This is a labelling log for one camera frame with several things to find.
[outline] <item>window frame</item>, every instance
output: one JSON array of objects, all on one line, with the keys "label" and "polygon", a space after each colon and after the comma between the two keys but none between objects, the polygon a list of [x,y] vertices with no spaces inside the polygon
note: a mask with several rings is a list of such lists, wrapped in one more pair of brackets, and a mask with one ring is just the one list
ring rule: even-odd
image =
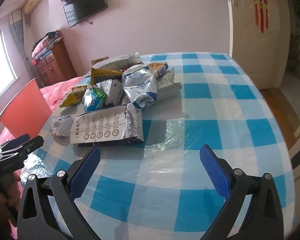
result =
[{"label": "window frame", "polygon": [[13,76],[13,80],[1,91],[0,93],[0,97],[5,93],[5,91],[8,90],[8,88],[18,80],[18,77],[16,75],[16,72],[14,71],[13,67],[12,67],[12,63],[10,61],[10,58],[9,58],[9,55],[8,55],[8,51],[7,51],[7,47],[6,47],[6,44],[4,42],[4,35],[3,35],[3,31],[0,29],[0,38],[1,38],[1,45],[2,45],[2,48],[3,48],[3,52],[4,52],[4,55],[6,57],[6,60],[7,60],[7,63],[8,63],[8,67],[11,71],[11,74]]}]

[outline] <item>white door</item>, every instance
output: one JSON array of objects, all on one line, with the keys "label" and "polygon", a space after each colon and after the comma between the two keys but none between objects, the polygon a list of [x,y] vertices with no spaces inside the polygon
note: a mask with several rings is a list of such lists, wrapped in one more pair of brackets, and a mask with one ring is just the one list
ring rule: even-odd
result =
[{"label": "white door", "polygon": [[287,0],[228,0],[229,55],[258,89],[279,87],[287,64],[290,15]]}]

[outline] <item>pink wall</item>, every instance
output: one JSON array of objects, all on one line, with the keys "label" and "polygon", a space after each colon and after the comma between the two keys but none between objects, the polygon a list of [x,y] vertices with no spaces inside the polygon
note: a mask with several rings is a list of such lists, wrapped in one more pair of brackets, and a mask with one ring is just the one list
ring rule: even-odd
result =
[{"label": "pink wall", "polygon": [[[107,0],[109,8],[69,29],[60,0],[42,0],[31,15],[34,41],[59,29],[79,75],[91,60],[120,54],[229,52],[227,0]],[[28,56],[33,44],[26,44]]]},{"label": "pink wall", "polygon": [[[0,97],[0,113],[10,100],[30,81],[30,77],[26,72],[26,67],[19,54],[19,51],[13,41],[9,31],[8,16],[0,19],[0,30],[3,33],[4,41],[6,44],[7,52],[12,64],[12,67],[18,79],[2,94]],[[0,125],[0,134],[4,126]]]}]

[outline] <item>flat screen tv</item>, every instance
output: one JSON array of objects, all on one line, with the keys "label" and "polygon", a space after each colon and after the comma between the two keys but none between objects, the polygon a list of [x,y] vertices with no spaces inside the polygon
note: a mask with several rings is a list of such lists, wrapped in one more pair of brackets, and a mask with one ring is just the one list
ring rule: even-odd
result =
[{"label": "flat screen tv", "polygon": [[70,28],[106,8],[107,0],[70,0],[63,6]]}]

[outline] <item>wooden floor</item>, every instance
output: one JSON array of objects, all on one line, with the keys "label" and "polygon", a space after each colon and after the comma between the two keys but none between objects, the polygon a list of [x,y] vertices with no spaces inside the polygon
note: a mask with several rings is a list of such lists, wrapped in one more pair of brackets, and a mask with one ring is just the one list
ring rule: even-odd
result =
[{"label": "wooden floor", "polygon": [[260,90],[276,119],[288,149],[296,143],[293,133],[300,125],[300,120],[292,106],[280,89],[269,88]]}]

